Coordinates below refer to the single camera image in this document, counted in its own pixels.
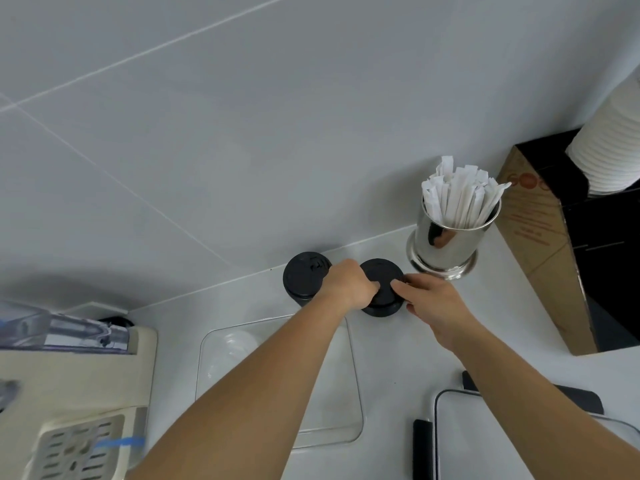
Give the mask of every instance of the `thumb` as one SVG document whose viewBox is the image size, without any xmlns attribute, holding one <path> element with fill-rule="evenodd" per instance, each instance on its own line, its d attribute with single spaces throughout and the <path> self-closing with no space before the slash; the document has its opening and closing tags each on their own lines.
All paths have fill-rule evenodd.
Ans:
<svg viewBox="0 0 640 480">
<path fill-rule="evenodd" d="M 393 290 L 398 293 L 398 295 L 400 295 L 405 300 L 410 301 L 411 303 L 418 300 L 421 293 L 425 292 L 425 290 L 414 288 L 413 286 L 408 285 L 407 283 L 403 283 L 400 280 L 391 281 L 391 288 L 393 288 Z"/>
</svg>

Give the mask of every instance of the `blue strip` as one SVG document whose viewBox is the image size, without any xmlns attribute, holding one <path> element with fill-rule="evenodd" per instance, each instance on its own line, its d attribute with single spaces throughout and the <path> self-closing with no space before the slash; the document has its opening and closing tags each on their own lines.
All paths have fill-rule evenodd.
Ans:
<svg viewBox="0 0 640 480">
<path fill-rule="evenodd" d="M 118 448 L 121 446 L 144 446 L 144 436 L 129 436 L 119 440 L 102 440 L 98 441 L 93 448 Z"/>
</svg>

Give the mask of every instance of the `round black lid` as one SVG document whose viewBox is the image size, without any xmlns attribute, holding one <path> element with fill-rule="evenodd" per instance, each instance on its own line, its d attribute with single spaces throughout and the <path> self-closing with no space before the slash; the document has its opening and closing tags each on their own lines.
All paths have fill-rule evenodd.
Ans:
<svg viewBox="0 0 640 480">
<path fill-rule="evenodd" d="M 370 259 L 360 265 L 370 281 L 380 283 L 380 290 L 371 303 L 362 311 L 374 317 L 388 317 L 400 309 L 404 298 L 391 288 L 391 281 L 404 281 L 404 273 L 398 266 L 386 259 Z"/>
<path fill-rule="evenodd" d="M 282 282 L 293 299 L 311 299 L 320 290 L 331 261 L 320 253 L 308 251 L 294 256 L 285 266 Z"/>
</svg>

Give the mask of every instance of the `stainless steel container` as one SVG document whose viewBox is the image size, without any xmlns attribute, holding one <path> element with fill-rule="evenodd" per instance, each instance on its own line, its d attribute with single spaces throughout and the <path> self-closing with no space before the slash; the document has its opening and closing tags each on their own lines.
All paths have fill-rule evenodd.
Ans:
<svg viewBox="0 0 640 480">
<path fill-rule="evenodd" d="M 453 280 L 467 274 L 476 264 L 476 249 L 484 233 L 498 217 L 502 201 L 498 202 L 485 224 L 473 229 L 441 226 L 431 220 L 420 206 L 418 226 L 407 242 L 407 255 L 412 265 L 422 272 Z"/>
</svg>

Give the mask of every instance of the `wall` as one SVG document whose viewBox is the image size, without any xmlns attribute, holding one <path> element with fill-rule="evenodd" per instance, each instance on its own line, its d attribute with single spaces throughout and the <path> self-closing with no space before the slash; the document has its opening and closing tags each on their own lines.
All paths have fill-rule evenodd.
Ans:
<svg viewBox="0 0 640 480">
<path fill-rule="evenodd" d="M 3 0 L 0 294 L 135 307 L 410 224 L 640 61 L 640 0 Z"/>
</svg>

